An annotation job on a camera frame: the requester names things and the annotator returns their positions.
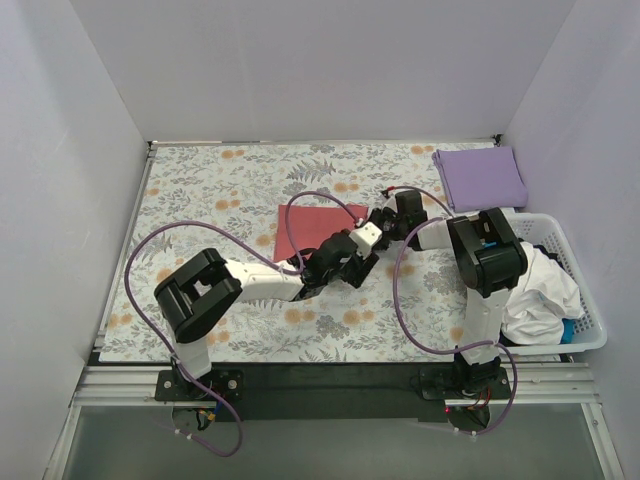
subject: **floral mat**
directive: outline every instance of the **floral mat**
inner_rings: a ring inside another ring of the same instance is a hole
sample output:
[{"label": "floral mat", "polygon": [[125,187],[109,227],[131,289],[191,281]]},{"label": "floral mat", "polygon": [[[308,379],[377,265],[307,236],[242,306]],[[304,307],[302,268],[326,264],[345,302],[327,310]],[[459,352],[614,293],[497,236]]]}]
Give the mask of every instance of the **floral mat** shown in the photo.
[{"label": "floral mat", "polygon": [[[345,202],[384,202],[380,190],[416,185],[445,200],[431,159],[436,149],[489,148],[491,143],[247,145],[161,147],[150,169],[129,251],[152,230],[192,219],[222,227],[271,257],[278,205],[303,190],[330,192]],[[430,199],[429,216],[442,212]],[[300,205],[330,206],[324,198]],[[132,288],[142,308],[167,332],[153,297],[155,286],[206,247],[228,259],[255,261],[214,232],[184,227],[152,241],[134,263]],[[341,282],[313,299],[233,305],[207,335],[212,361],[398,362],[450,361],[407,341],[391,299],[397,248],[381,259],[358,290]],[[462,335],[465,290],[453,255],[409,251],[400,295],[409,328],[433,348],[451,348]],[[166,348],[131,308],[122,278],[106,326],[101,361],[166,361]]]}]

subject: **red cloth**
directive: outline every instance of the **red cloth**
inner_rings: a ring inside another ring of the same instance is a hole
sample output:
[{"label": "red cloth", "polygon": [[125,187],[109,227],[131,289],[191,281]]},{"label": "red cloth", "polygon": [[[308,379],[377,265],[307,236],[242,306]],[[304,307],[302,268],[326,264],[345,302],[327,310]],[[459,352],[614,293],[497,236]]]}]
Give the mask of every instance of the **red cloth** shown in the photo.
[{"label": "red cloth", "polygon": [[[287,237],[284,223],[286,205],[278,206],[278,231],[273,259],[276,262],[295,255]],[[367,207],[349,205],[349,208],[360,218],[367,218]],[[353,219],[341,207],[299,207],[293,205],[289,212],[289,221],[293,230],[293,238],[298,248],[318,248],[332,234],[343,229],[353,230]]]}]

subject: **cable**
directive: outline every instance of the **cable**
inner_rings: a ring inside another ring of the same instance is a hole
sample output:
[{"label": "cable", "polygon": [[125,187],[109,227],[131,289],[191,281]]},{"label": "cable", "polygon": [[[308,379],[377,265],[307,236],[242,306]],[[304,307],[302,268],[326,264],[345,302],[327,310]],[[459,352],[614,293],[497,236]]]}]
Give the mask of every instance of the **cable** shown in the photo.
[{"label": "cable", "polygon": [[205,427],[202,423],[200,423],[200,412],[198,410],[196,410],[195,412],[196,412],[196,422],[198,422],[198,431],[202,432],[207,427]]},{"label": "cable", "polygon": [[209,442],[207,442],[205,439],[198,437],[197,435],[193,435],[191,432],[187,431],[187,430],[182,430],[180,428],[171,428],[168,427],[167,425],[164,425],[163,423],[159,422],[156,419],[152,419],[153,423],[155,423],[158,427],[163,428],[164,430],[167,430],[169,432],[173,432],[175,434],[180,434],[183,435],[187,440],[193,440],[194,442],[199,443],[200,445],[202,445],[204,448],[206,448],[207,450],[210,450],[212,452],[215,453],[215,451],[217,450],[216,447],[214,447],[213,445],[211,445]]},{"label": "cable", "polygon": [[439,198],[437,198],[434,194],[427,192],[426,190],[423,190],[422,188],[419,187],[412,187],[410,185],[402,185],[400,187],[389,187],[387,189],[387,191],[391,191],[391,190],[398,190],[398,189],[403,189],[403,190],[416,190],[424,195],[426,195],[427,197],[429,197],[431,200],[433,200],[434,202],[436,202],[438,205],[440,205],[440,208],[442,208],[445,212],[447,212],[447,215],[449,215],[450,217],[453,217],[453,212],[451,210],[449,210],[449,207],[447,207],[444,203],[442,203],[440,201]]},{"label": "cable", "polygon": [[469,420],[471,420],[476,425],[479,425],[482,428],[487,428],[487,424],[480,420],[480,418],[478,416],[479,412],[477,410],[465,409],[465,410],[462,410],[462,413],[464,414],[465,417],[467,417]]},{"label": "cable", "polygon": [[177,228],[177,227],[195,226],[195,227],[202,227],[202,228],[206,228],[206,229],[209,229],[209,230],[213,230],[214,232],[217,232],[217,233],[223,235],[224,237],[226,237],[229,240],[231,240],[232,242],[234,242],[236,245],[244,248],[247,252],[251,253],[257,259],[261,260],[262,262],[264,262],[266,265],[268,265],[269,267],[273,268],[274,270],[281,271],[282,273],[285,273],[287,275],[299,275],[300,273],[302,273],[302,270],[304,269],[304,261],[303,261],[303,258],[302,258],[302,254],[300,253],[300,250],[296,246],[295,240],[294,240],[292,232],[291,232],[291,225],[290,225],[290,222],[289,222],[289,210],[291,208],[291,205],[293,204],[293,202],[296,199],[298,199],[298,198],[300,198],[302,196],[306,196],[306,195],[315,195],[315,196],[320,196],[320,197],[324,197],[324,198],[327,198],[329,200],[332,200],[332,201],[336,202],[338,205],[340,205],[342,208],[344,208],[347,211],[347,213],[354,219],[355,222],[357,222],[359,220],[358,217],[349,209],[349,207],[347,207],[347,205],[345,205],[339,199],[335,198],[333,195],[322,193],[322,192],[314,192],[314,191],[301,192],[301,193],[298,193],[297,195],[294,195],[289,200],[289,202],[287,203],[287,208],[285,210],[285,225],[286,225],[286,229],[287,229],[287,236],[289,237],[289,242],[291,243],[291,246],[294,248],[294,250],[296,252],[296,255],[298,257],[298,260],[300,261],[300,267],[299,267],[298,270],[283,269],[278,264],[276,264],[276,263],[272,262],[271,260],[269,260],[268,258],[264,257],[263,255],[258,253],[256,250],[254,250],[249,245],[244,243],[242,240],[240,240],[236,236],[230,234],[229,232],[226,232],[225,230],[222,230],[221,228],[216,227],[214,225],[209,225],[209,224],[204,223],[204,222],[198,222],[196,220],[184,220],[184,221],[181,221],[181,222],[169,223],[167,225],[164,225],[164,226],[154,230],[149,235],[147,235],[133,249],[133,252],[131,252],[131,255],[129,256],[129,258],[127,260],[127,263],[125,265],[125,269],[124,269],[124,289],[125,289],[127,297],[129,298],[129,301],[131,302],[131,305],[133,306],[134,310],[138,313],[138,315],[140,315],[140,318],[142,318],[142,320],[147,324],[147,326],[160,338],[162,343],[164,343],[164,345],[169,350],[169,353],[171,354],[171,356],[176,359],[176,364],[177,364],[177,367],[178,367],[178,370],[180,371],[180,373],[187,380],[189,380],[191,383],[193,383],[196,387],[198,387],[200,390],[202,390],[204,393],[206,393],[206,394],[210,395],[211,397],[215,398],[216,401],[218,402],[218,405],[216,406],[216,408],[218,408],[218,406],[220,406],[220,405],[223,405],[227,410],[229,410],[229,413],[231,413],[231,416],[236,421],[236,424],[238,426],[238,441],[237,441],[236,445],[228,452],[225,452],[223,450],[219,450],[218,448],[214,447],[213,445],[210,445],[205,440],[203,440],[203,439],[201,439],[201,438],[199,438],[197,436],[194,436],[194,435],[192,435],[192,434],[190,434],[188,432],[184,433],[184,432],[180,431],[180,433],[185,435],[187,438],[195,440],[196,442],[198,442],[199,444],[201,444],[202,446],[204,446],[205,448],[207,448],[211,452],[213,452],[216,455],[219,455],[221,457],[230,457],[230,456],[232,456],[242,446],[242,441],[243,441],[243,438],[244,438],[244,431],[243,431],[243,428],[242,428],[242,420],[240,419],[240,416],[238,415],[238,413],[235,411],[235,409],[231,406],[231,404],[229,402],[227,402],[224,398],[222,398],[220,395],[218,395],[216,392],[214,392],[211,388],[206,387],[205,385],[200,383],[197,379],[195,379],[187,371],[186,368],[184,368],[184,366],[180,363],[180,361],[178,359],[178,356],[177,356],[177,353],[176,353],[175,349],[173,348],[173,345],[171,345],[171,342],[169,341],[169,339],[162,333],[162,331],[156,326],[156,324],[142,311],[142,309],[140,308],[140,305],[138,305],[138,302],[136,301],[135,297],[133,296],[133,291],[131,290],[131,267],[133,265],[133,262],[137,258],[137,256],[140,254],[140,251],[144,248],[144,246],[147,243],[149,243],[153,238],[155,238],[156,236],[161,234],[162,232],[165,232],[167,230],[170,230],[172,228]]},{"label": "cable", "polygon": [[[416,347],[418,347],[422,351],[425,351],[425,352],[430,353],[432,355],[453,355],[453,354],[456,354],[456,353],[466,352],[467,350],[471,350],[473,348],[495,345],[496,347],[498,347],[500,350],[502,350],[507,355],[507,357],[509,358],[509,362],[511,362],[511,367],[513,369],[513,387],[511,389],[511,396],[509,397],[509,401],[507,402],[507,406],[503,410],[502,414],[500,414],[498,419],[495,421],[495,423],[493,425],[487,427],[486,429],[481,430],[479,432],[467,432],[467,431],[461,430],[463,433],[465,433],[467,435],[484,435],[484,434],[490,433],[493,430],[495,430],[504,421],[504,419],[506,418],[507,414],[511,410],[511,407],[513,405],[513,401],[514,401],[514,399],[516,397],[516,391],[518,389],[518,371],[517,371],[517,367],[516,367],[516,361],[513,358],[513,355],[507,349],[507,347],[505,347],[501,343],[493,342],[491,340],[483,340],[481,342],[474,342],[474,343],[470,343],[469,345],[465,345],[464,347],[453,348],[453,349],[450,349],[450,350],[435,350],[433,348],[429,348],[429,347],[421,344],[411,334],[411,332],[407,328],[407,324],[404,321],[404,316],[402,315],[402,309],[400,308],[400,296],[398,295],[398,277],[399,277],[399,273],[400,273],[400,263],[402,262],[402,255],[404,254],[405,250],[409,246],[409,242],[411,242],[413,237],[415,237],[416,234],[421,229],[423,229],[427,225],[430,225],[432,223],[439,222],[439,221],[443,221],[443,218],[441,218],[441,217],[432,218],[431,220],[427,220],[426,222],[418,225],[416,228],[414,228],[411,231],[411,233],[409,233],[409,235],[407,235],[407,238],[405,239],[404,243],[402,244],[402,247],[400,248],[400,251],[398,252],[398,257],[396,258],[395,267],[393,269],[393,287],[392,287],[393,307],[394,307],[394,309],[396,311],[396,316],[398,317],[398,323],[400,324],[400,328],[402,329],[402,331],[404,332],[406,337],[409,339],[409,341],[411,343],[413,343]],[[439,427],[433,427],[433,426],[428,426],[427,428],[433,428],[433,429],[448,431],[447,429],[441,429]]]},{"label": "cable", "polygon": [[484,403],[482,405],[480,405],[478,408],[484,408],[487,405],[489,405],[489,400],[491,400],[491,387],[487,387],[487,399],[484,401]]},{"label": "cable", "polygon": [[482,400],[482,392],[480,392],[480,395],[478,395],[478,399],[476,400],[476,403],[474,403],[473,405],[467,406],[467,410],[475,410],[476,406],[480,403],[480,400]]}]

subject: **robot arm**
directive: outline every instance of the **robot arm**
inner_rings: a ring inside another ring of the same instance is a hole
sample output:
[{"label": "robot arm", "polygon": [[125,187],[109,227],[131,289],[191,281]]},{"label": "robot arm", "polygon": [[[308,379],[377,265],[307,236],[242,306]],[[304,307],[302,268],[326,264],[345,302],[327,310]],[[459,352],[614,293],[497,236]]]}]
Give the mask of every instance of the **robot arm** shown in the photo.
[{"label": "robot arm", "polygon": [[[262,263],[225,260],[215,248],[201,251],[154,292],[180,361],[195,378],[211,370],[206,335],[235,302],[304,300],[338,279],[359,288],[378,261],[372,250],[381,238],[382,231],[371,222],[334,233],[311,253],[298,276]],[[298,258],[279,265],[298,268]]]},{"label": "robot arm", "polygon": [[[426,220],[418,192],[397,193],[386,207],[373,209],[366,223],[351,232],[334,233],[312,251],[299,276],[284,275],[263,264],[226,261],[213,248],[203,250],[155,290],[181,362],[195,378],[211,370],[205,336],[234,302],[303,300],[319,295],[335,280],[359,288],[378,261],[375,252],[386,250],[392,241],[405,240]],[[459,346],[497,341],[509,290],[527,269],[520,242],[500,209],[480,212],[477,218],[457,217],[428,225],[409,246],[417,251],[453,250],[467,286],[467,313]],[[295,256],[280,265],[299,267]],[[493,346],[462,355],[464,362],[456,360],[462,365],[466,385],[482,383],[499,368]]]}]

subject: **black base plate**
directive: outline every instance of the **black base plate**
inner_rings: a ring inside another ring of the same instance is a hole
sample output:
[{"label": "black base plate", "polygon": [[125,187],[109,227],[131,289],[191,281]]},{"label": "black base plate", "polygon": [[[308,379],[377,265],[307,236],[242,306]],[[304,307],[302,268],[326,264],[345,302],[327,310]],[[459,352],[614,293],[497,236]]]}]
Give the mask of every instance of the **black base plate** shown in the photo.
[{"label": "black base plate", "polygon": [[[222,393],[244,420],[417,418],[446,422],[443,398],[460,398],[460,392],[438,396],[425,392],[423,382],[451,364],[437,363],[221,363],[211,374],[215,391]],[[234,379],[235,391],[225,390]],[[171,386],[165,388],[166,381]],[[160,372],[155,398],[158,401],[199,399],[174,386],[171,370]],[[492,385],[492,398],[509,398],[508,384]],[[232,421],[222,409],[216,421]]]},{"label": "black base plate", "polygon": [[[448,383],[453,371],[453,365],[443,363],[431,365],[420,370],[420,386],[425,400],[450,400],[462,398],[462,392],[443,385]],[[485,388],[491,388],[491,398],[507,399],[511,396],[511,388],[504,368],[500,369],[496,380],[488,382]]]},{"label": "black base plate", "polygon": [[[207,399],[199,388],[178,377],[174,370],[162,370],[156,382],[154,398],[159,402],[189,402]],[[240,370],[215,369],[198,379],[200,383],[219,393],[229,402],[242,398],[244,376]],[[229,388],[229,383],[235,382],[235,388]]]}]

